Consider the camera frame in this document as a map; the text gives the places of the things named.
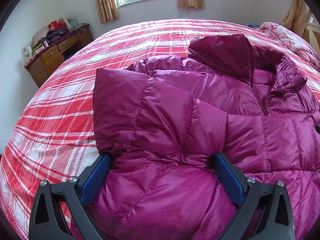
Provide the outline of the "magenta puffer jacket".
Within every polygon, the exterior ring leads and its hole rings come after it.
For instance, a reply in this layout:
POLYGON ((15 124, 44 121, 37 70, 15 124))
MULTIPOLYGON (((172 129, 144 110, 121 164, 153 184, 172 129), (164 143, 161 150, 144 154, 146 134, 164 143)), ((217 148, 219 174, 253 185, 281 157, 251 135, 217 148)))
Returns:
POLYGON ((107 239, 217 239, 235 213, 212 169, 220 151, 285 183, 296 239, 319 217, 319 101, 286 54, 244 35, 98 69, 93 119, 112 168, 87 211, 107 239))

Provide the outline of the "clothes pile on desk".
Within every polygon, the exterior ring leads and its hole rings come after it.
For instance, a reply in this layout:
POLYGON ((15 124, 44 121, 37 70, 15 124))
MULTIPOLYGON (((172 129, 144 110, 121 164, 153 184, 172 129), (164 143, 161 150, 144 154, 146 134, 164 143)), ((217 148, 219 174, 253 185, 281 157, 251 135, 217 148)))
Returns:
POLYGON ((67 35, 73 29, 74 27, 65 17, 52 21, 33 35, 31 39, 31 47, 35 48, 39 44, 44 44, 45 41, 48 45, 51 45, 56 40, 67 35))

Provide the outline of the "red plaid bed sheet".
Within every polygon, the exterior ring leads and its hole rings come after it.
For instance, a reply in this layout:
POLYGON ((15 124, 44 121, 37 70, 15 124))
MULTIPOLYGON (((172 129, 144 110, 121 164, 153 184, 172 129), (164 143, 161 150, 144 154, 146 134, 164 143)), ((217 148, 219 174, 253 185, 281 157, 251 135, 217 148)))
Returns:
POLYGON ((31 208, 42 180, 78 176, 99 156, 93 90, 98 69, 125 69, 154 56, 187 57, 192 40, 244 35, 255 46, 286 54, 319 101, 319 73, 265 30, 210 20, 162 20, 127 25, 101 35, 63 63, 26 106, 1 157, 1 209, 27 239, 31 208))

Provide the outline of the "brown wooden desk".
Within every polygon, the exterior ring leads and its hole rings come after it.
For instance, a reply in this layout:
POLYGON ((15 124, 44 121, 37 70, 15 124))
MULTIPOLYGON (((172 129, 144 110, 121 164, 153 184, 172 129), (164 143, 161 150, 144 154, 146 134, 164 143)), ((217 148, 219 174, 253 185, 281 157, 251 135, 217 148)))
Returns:
POLYGON ((83 24, 35 55, 26 63, 25 69, 37 86, 41 87, 61 64, 92 41, 91 26, 88 23, 83 24))

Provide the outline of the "pink folded quilt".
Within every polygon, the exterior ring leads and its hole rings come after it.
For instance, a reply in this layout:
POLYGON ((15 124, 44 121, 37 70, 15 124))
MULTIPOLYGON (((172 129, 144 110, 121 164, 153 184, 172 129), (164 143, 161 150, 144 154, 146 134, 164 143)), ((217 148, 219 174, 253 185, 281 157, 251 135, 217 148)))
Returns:
POLYGON ((289 50, 319 71, 319 53, 303 37, 272 22, 264 22, 259 28, 278 38, 289 50))

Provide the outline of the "white carton on desk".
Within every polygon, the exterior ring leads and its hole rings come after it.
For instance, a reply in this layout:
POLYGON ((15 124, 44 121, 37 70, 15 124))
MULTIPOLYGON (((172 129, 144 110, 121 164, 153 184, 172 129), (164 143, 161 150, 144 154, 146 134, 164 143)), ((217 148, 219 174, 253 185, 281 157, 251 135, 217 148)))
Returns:
POLYGON ((33 58, 33 56, 32 56, 32 48, 30 46, 24 46, 21 49, 21 53, 22 53, 23 58, 24 58, 26 63, 28 63, 30 60, 32 60, 32 58, 33 58))

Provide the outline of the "wooden bed headboard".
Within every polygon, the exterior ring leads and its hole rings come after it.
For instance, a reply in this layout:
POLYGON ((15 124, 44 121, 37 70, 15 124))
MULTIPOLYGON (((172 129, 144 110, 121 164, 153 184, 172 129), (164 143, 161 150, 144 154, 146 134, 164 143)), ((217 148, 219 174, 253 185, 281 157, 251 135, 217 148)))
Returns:
POLYGON ((312 13, 309 14, 303 38, 310 43, 312 48, 317 51, 317 53, 319 53, 320 28, 318 21, 312 13))

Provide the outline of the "side beige curtain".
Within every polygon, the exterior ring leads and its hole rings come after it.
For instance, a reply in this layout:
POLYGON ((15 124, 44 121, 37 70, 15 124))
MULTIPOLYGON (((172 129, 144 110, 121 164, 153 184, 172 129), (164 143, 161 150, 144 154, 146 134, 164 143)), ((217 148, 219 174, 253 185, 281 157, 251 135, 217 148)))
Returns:
POLYGON ((291 0, 291 5, 280 25, 302 37, 309 19, 310 8, 304 0, 291 0))

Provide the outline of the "left beige curtain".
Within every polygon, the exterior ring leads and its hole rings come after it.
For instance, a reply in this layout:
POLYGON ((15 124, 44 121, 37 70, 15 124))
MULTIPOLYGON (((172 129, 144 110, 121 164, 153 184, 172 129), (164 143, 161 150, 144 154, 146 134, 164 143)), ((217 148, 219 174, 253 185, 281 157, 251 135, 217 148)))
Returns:
POLYGON ((95 5, 101 24, 112 22, 119 18, 115 0, 95 0, 95 5))

